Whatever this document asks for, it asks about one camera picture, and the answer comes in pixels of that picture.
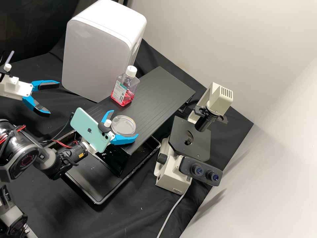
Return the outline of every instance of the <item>white bottle cap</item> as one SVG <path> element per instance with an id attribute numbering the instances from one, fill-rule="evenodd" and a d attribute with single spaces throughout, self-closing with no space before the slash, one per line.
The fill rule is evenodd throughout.
<path id="1" fill-rule="evenodd" d="M 104 123 L 105 127 L 110 127 L 111 126 L 111 120 L 107 119 Z"/>
<path id="2" fill-rule="evenodd" d="M 136 67 L 134 67 L 133 65 L 129 65 L 129 66 L 127 67 L 127 69 L 126 69 L 125 74 L 126 74 L 127 76 L 133 78 L 133 77 L 135 77 L 137 71 L 138 71 L 138 70 L 136 69 Z"/>
<path id="3" fill-rule="evenodd" d="M 4 69 L 6 72 L 9 72 L 9 71 L 11 70 L 11 68 L 12 68 L 11 64 L 5 64 L 5 65 L 3 66 L 3 69 Z"/>

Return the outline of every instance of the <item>flask label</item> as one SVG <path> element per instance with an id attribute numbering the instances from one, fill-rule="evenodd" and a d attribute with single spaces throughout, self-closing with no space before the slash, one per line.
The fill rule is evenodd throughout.
<path id="1" fill-rule="evenodd" d="M 127 87 L 117 80 L 115 88 L 113 89 L 112 97 L 119 103 L 122 103 L 126 91 L 127 91 Z"/>

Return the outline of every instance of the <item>black tablecloth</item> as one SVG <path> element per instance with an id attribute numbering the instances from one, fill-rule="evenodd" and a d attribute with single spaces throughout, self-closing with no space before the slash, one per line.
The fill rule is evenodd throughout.
<path id="1" fill-rule="evenodd" d="M 142 42 L 136 64 L 144 74 L 162 66 L 196 91 L 193 100 L 205 88 L 176 67 L 146 42 Z M 12 73 L 25 82 L 53 79 L 60 81 L 62 62 L 48 53 L 13 63 Z M 63 88 L 33 94 L 52 115 L 42 118 L 31 112 L 20 101 L 1 98 L 0 118 L 21 125 L 37 139 L 49 138 L 67 121 L 77 107 L 87 109 L 93 102 L 68 92 Z M 190 109 L 183 114 L 186 117 Z M 223 169 L 242 142 L 252 122 L 230 108 L 230 123 L 214 123 L 211 127 L 211 160 L 209 163 Z M 171 129 L 173 118 L 168 119 L 154 136 L 161 140 Z M 51 181 L 34 167 L 26 170 L 10 184 L 16 204 L 29 216 L 28 224 L 39 237 L 156 237 L 168 212 L 179 196 L 155 186 L 153 175 L 156 155 L 145 163 L 104 205 L 94 207 L 87 199 L 63 180 Z M 177 206 L 162 233 L 162 237 L 179 237 L 202 203 L 210 186 L 193 180 L 183 200 Z"/>

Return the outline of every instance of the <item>microscope stage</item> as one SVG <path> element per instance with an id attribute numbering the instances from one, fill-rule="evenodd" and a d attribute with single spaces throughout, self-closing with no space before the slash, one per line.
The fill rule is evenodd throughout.
<path id="1" fill-rule="evenodd" d="M 174 117 L 169 144 L 175 152 L 186 155 L 200 161 L 207 161 L 210 158 L 211 131 L 199 132 L 195 124 Z"/>

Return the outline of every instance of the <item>black tray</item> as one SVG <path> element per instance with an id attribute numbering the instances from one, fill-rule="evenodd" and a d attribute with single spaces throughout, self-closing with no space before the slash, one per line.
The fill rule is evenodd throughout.
<path id="1" fill-rule="evenodd" d="M 69 145 L 74 139 L 79 140 L 80 135 L 76 131 L 71 131 L 61 137 L 59 141 Z M 111 158 L 109 159 L 109 156 L 99 157 L 97 156 L 99 153 L 96 155 L 89 153 L 78 163 L 79 166 L 73 166 L 64 178 L 82 190 L 93 203 L 100 205 L 127 181 L 160 146 L 160 142 L 151 136 L 129 158 L 119 160 L 118 163 L 115 163 L 115 160 Z M 47 147 L 57 151 L 62 150 L 62 147 L 56 142 L 47 145 Z M 116 151 L 111 151 L 111 148 L 112 146 L 107 147 L 107 153 L 116 154 Z"/>

